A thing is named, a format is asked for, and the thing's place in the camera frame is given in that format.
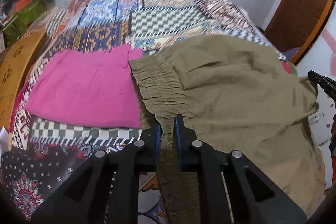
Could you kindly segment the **brown wooden door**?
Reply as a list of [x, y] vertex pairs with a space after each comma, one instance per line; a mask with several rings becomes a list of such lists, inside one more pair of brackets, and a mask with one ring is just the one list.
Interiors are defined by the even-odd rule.
[[293, 52], [298, 64], [325, 26], [335, 0], [281, 0], [264, 35], [281, 52]]

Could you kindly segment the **olive green pants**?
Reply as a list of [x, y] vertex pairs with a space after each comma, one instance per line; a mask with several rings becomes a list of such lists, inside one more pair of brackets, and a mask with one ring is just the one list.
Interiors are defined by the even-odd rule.
[[162, 125], [161, 193], [171, 223], [199, 223], [197, 176], [182, 173], [174, 117], [222, 152], [242, 151], [305, 213], [325, 191], [321, 152], [307, 119], [317, 88], [289, 74], [271, 47], [218, 35], [196, 36], [130, 62], [142, 106]]

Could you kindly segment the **pile of clothes and bags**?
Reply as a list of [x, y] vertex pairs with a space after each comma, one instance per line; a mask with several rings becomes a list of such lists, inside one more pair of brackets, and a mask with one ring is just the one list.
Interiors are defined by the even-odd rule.
[[54, 7], [55, 0], [1, 0], [1, 32], [5, 46], [14, 44], [44, 12]]

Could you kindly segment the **wooden headboard panel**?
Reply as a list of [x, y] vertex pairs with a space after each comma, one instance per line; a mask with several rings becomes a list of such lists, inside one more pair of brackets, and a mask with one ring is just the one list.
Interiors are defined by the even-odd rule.
[[15, 100], [46, 36], [42, 29], [18, 40], [1, 65], [1, 127], [10, 127]]

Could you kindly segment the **colourful patchwork bedspread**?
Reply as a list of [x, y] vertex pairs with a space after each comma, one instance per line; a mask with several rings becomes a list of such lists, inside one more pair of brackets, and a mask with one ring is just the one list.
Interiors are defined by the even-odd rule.
[[[146, 114], [132, 71], [140, 128], [75, 126], [30, 114], [25, 110], [30, 92], [56, 53], [109, 51], [129, 44], [134, 50], [142, 50], [143, 58], [176, 42], [205, 35], [230, 36], [272, 47], [245, 12], [227, 0], [72, 2], [15, 100], [9, 127], [13, 132], [12, 149], [1, 154], [1, 223], [31, 223], [37, 208], [97, 151], [120, 152], [138, 140], [144, 130], [159, 123], [154, 115]], [[168, 213], [159, 190], [157, 167], [155, 172], [140, 173], [137, 223], [167, 223]]]

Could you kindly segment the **green orange blanket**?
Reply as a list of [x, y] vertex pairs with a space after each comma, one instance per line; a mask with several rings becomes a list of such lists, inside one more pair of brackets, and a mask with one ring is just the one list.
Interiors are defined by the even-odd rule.
[[280, 63], [282, 65], [282, 67], [284, 68], [284, 70], [288, 74], [294, 75], [294, 76], [298, 76], [297, 69], [296, 69], [295, 65], [292, 64], [290, 61], [288, 61], [288, 60], [281, 60]]

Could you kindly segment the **folded pink garment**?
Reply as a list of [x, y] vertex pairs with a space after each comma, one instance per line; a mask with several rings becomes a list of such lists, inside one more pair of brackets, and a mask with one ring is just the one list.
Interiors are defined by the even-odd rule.
[[25, 110], [75, 126], [140, 128], [129, 62], [142, 56], [129, 44], [109, 51], [58, 52], [33, 86]]

